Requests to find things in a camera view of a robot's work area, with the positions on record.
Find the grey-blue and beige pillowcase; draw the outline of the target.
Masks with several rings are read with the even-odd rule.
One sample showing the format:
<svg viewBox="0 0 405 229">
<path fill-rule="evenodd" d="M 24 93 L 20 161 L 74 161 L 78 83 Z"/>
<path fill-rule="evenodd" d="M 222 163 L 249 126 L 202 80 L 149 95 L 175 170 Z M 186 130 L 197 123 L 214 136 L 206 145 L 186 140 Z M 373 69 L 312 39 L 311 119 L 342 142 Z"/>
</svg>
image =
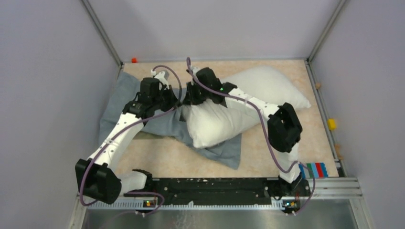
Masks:
<svg viewBox="0 0 405 229">
<path fill-rule="evenodd" d="M 113 93 L 99 122 L 99 145 L 103 143 L 113 130 L 125 104 L 135 98 L 139 89 L 139 79 L 126 72 L 120 73 Z M 147 122 L 142 131 L 158 136 L 174 137 L 181 142 L 182 145 L 197 154 L 207 159 L 217 161 L 232 169 L 238 169 L 241 159 L 241 134 L 208 148 L 195 148 L 186 123 L 179 120 L 180 115 L 181 110 L 177 109 L 163 117 L 153 119 Z"/>
</svg>

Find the white pillow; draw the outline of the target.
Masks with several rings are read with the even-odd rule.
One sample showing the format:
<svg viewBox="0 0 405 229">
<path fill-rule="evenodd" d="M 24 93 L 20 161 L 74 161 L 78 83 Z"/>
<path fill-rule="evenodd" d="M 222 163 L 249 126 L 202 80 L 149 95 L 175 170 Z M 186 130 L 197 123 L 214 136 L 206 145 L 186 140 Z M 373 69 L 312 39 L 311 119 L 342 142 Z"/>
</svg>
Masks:
<svg viewBox="0 0 405 229">
<path fill-rule="evenodd" d="M 224 79 L 248 95 L 270 104 L 291 104 L 295 110 L 310 108 L 309 100 L 280 71 L 268 66 L 255 66 Z M 215 146 L 231 139 L 259 123 L 235 109 L 206 100 L 200 105 L 183 105 L 181 116 L 195 148 Z"/>
</svg>

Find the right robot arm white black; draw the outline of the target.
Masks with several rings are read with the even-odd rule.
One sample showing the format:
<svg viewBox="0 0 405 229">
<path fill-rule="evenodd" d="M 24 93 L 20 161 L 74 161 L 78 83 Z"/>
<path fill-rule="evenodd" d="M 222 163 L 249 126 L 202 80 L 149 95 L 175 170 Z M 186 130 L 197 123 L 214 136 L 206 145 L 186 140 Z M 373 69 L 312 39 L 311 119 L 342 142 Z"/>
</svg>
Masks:
<svg viewBox="0 0 405 229">
<path fill-rule="evenodd" d="M 273 161 L 279 169 L 279 189 L 287 197 L 299 191 L 302 180 L 298 162 L 298 143 L 302 125 L 289 103 L 275 105 L 243 92 L 235 84 L 222 83 L 214 71 L 188 65 L 192 81 L 187 83 L 184 105 L 213 102 L 231 111 L 258 118 Z"/>
</svg>

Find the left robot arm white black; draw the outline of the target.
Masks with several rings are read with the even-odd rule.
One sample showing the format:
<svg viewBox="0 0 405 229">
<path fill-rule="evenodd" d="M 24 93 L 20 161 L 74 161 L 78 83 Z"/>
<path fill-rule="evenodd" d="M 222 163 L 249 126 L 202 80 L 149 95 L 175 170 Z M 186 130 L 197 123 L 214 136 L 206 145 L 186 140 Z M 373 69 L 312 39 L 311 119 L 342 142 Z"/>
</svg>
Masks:
<svg viewBox="0 0 405 229">
<path fill-rule="evenodd" d="M 115 171 L 126 148 L 149 120 L 157 118 L 155 111 L 168 114 L 179 105 L 179 99 L 172 86 L 164 77 L 144 78 L 135 98 L 125 104 L 119 120 L 99 149 L 88 159 L 79 159 L 75 165 L 76 179 L 81 203 L 86 206 L 84 197 L 107 204 L 130 191 L 141 197 L 153 192 L 153 184 L 145 172 L 133 170 L 117 176 Z"/>
</svg>

